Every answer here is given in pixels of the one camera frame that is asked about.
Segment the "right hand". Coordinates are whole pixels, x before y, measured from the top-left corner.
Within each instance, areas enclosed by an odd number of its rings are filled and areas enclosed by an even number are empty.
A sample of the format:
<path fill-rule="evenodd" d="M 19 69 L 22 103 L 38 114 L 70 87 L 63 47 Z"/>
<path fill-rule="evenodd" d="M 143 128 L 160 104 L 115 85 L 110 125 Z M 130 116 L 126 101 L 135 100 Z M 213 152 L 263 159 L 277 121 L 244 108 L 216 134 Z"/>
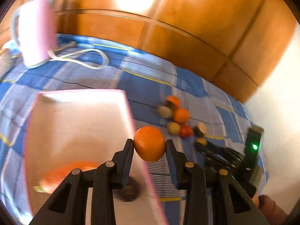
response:
<path fill-rule="evenodd" d="M 287 213 L 269 196 L 255 193 L 252 201 L 265 216 L 269 224 L 284 224 L 286 222 Z"/>

